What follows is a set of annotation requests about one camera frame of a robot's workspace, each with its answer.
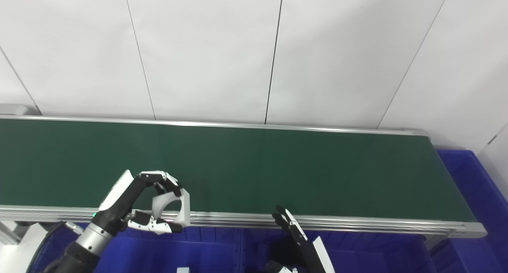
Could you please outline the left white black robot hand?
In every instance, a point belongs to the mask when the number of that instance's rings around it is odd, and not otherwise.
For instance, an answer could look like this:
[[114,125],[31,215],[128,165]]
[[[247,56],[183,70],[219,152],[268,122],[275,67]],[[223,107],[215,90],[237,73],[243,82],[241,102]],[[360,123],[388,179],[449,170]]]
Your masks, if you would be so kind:
[[[156,196],[151,212],[134,209],[134,203],[145,188],[153,187]],[[180,201],[180,210],[170,221],[163,211],[170,203]],[[136,176],[125,170],[100,204],[91,222],[112,236],[129,227],[157,235],[181,233],[190,226],[190,197],[180,182],[164,171],[143,171]]]

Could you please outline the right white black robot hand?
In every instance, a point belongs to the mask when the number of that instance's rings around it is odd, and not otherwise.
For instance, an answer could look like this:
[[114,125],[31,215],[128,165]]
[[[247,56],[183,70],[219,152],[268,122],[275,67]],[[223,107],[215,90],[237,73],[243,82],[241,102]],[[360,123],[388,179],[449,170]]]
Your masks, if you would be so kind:
[[311,241],[300,226],[297,219],[283,206],[277,205],[272,213],[275,223],[287,232],[296,251],[303,260],[303,267],[307,273],[335,273],[329,254],[325,249],[321,237]]

